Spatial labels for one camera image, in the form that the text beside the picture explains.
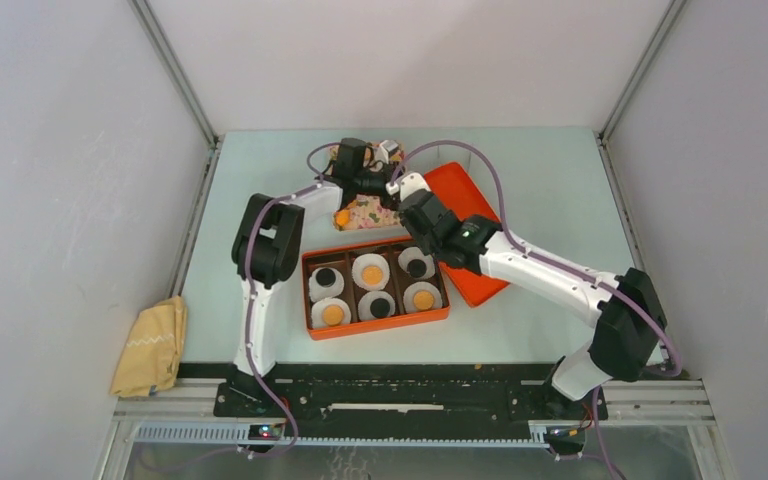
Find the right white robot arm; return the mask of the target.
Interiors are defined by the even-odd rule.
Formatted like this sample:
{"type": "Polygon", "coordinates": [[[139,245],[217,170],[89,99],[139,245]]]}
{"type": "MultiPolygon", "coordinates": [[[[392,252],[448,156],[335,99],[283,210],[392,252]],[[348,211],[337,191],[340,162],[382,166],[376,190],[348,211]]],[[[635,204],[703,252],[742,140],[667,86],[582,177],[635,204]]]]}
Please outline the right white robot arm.
{"type": "Polygon", "coordinates": [[[592,339],[558,362],[541,392],[551,416],[566,418],[596,387],[610,380],[635,382],[650,368],[665,324],[646,273],[589,271],[487,217],[459,219],[427,189],[402,194],[398,215],[419,248],[445,266],[537,293],[568,307],[592,328],[592,339]]]}

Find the orange tin box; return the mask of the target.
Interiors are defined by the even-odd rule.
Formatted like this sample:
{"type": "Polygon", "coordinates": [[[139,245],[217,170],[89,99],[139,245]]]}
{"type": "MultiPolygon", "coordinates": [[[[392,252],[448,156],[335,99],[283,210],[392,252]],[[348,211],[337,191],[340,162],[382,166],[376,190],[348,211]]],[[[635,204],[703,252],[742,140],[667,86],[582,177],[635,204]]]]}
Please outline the orange tin box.
{"type": "Polygon", "coordinates": [[[300,267],[306,329],[316,341],[449,316],[438,263],[407,237],[306,252],[300,267]]]}

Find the round orange cookie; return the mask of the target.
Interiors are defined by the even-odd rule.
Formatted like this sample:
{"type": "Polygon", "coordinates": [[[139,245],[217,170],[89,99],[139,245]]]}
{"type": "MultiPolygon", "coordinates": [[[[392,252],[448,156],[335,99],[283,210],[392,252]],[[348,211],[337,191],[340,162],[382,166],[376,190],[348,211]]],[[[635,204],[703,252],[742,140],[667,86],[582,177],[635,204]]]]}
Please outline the round orange cookie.
{"type": "Polygon", "coordinates": [[[363,268],[361,278],[370,287],[377,288],[384,282],[384,271],[377,265],[369,265],[363,268]]]}
{"type": "Polygon", "coordinates": [[[429,290],[417,290],[412,296],[412,304],[417,311],[430,310],[435,305],[436,297],[429,290]]]}
{"type": "Polygon", "coordinates": [[[321,318],[328,327],[339,326],[345,319],[345,311],[338,304],[330,304],[322,310],[321,318]]]}

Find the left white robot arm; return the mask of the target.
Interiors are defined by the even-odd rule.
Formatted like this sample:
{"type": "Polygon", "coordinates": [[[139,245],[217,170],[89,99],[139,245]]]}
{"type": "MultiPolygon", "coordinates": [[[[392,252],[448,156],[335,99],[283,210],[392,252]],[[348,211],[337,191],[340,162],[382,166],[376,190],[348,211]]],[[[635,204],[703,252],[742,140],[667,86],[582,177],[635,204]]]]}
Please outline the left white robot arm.
{"type": "Polygon", "coordinates": [[[234,364],[246,375],[260,377],[276,363],[267,317],[275,290],[298,265],[305,222],[343,210],[359,195],[376,197],[390,210],[397,207],[386,185],[401,162],[398,142],[344,138],[313,152],[329,148],[334,156],[323,171],[315,172],[311,185],[277,197],[257,193],[246,205],[231,250],[244,314],[234,364]]]}

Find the orange tin lid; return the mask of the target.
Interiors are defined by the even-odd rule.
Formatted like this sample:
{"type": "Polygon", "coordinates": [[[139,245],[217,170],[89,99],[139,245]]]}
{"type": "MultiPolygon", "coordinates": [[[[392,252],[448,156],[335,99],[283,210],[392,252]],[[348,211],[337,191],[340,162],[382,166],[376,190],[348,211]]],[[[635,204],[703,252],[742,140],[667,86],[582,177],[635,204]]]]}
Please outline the orange tin lid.
{"type": "MultiPolygon", "coordinates": [[[[458,163],[450,162],[423,175],[430,190],[452,210],[459,220],[481,215],[500,222],[499,217],[467,171],[458,163]]],[[[479,307],[505,289],[509,283],[480,276],[466,269],[455,269],[440,262],[442,271],[449,277],[464,302],[471,308],[479,307]]]]}

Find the black cookie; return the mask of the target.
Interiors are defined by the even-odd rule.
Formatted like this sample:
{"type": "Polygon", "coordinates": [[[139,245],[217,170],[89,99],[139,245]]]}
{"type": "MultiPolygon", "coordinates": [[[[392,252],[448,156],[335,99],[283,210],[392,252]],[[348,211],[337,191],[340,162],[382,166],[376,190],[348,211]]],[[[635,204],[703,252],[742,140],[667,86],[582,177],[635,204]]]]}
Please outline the black cookie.
{"type": "Polygon", "coordinates": [[[406,266],[407,273],[415,279],[423,279],[428,273],[428,266],[423,259],[411,259],[406,266]]]}
{"type": "Polygon", "coordinates": [[[370,314],[375,319],[387,318],[391,315],[390,307],[386,298],[376,298],[370,303],[370,314]]]}
{"type": "Polygon", "coordinates": [[[335,271],[329,267],[319,268],[314,273],[316,284],[323,288],[333,286],[336,283],[336,279],[337,275],[335,271]]]}

